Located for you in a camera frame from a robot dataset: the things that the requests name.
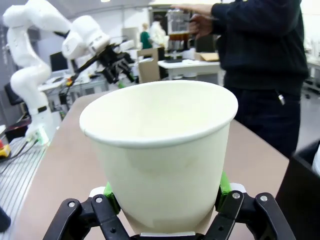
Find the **paper cup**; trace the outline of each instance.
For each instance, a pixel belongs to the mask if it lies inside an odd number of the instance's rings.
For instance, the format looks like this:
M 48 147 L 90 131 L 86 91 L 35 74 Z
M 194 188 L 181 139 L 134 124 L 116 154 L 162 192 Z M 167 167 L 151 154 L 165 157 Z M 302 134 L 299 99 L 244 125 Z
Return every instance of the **paper cup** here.
M 80 128 L 138 233 L 195 231 L 213 210 L 237 110 L 221 86 L 158 81 L 95 100 Z

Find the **hand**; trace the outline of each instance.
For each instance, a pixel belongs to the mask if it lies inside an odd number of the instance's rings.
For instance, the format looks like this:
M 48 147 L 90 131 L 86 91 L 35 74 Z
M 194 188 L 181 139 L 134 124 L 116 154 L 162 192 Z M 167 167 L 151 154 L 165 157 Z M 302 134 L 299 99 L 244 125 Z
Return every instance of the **hand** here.
M 204 37 L 212 33 L 213 31 L 213 20 L 210 17 L 195 14 L 191 18 L 189 25 L 190 33 L 196 35 L 195 39 Z
M 212 4 L 177 4 L 172 5 L 171 8 L 187 10 L 190 12 L 195 12 L 196 14 L 210 17 L 212 6 Z

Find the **white desk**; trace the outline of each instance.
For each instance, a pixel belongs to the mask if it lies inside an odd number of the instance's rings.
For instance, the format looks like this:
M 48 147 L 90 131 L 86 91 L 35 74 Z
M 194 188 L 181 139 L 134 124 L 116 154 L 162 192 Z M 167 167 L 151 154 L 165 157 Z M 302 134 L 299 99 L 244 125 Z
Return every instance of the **white desk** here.
M 308 59 L 307 63 L 308 63 L 309 68 L 314 68 L 314 69 L 320 70 L 320 61 L 315 60 L 315 59 Z M 313 90 L 320 92 L 320 87 L 317 86 L 315 79 L 310 77 L 309 80 L 312 81 L 312 84 L 304 82 L 304 85 L 310 89 L 313 89 Z
M 211 73 L 218 74 L 218 84 L 223 85 L 222 70 L 220 62 L 194 61 L 191 63 L 176 62 L 167 63 L 165 61 L 158 61 L 158 65 L 168 70 L 169 80 L 173 79 L 175 75 L 184 75 L 192 73 Z
M 57 88 L 61 87 L 65 82 L 66 82 L 66 80 L 64 79 L 64 80 L 54 82 L 54 83 L 49 83 L 49 84 L 45 83 L 45 84 L 38 86 L 38 90 L 41 92 L 46 92 L 48 90 L 57 89 Z

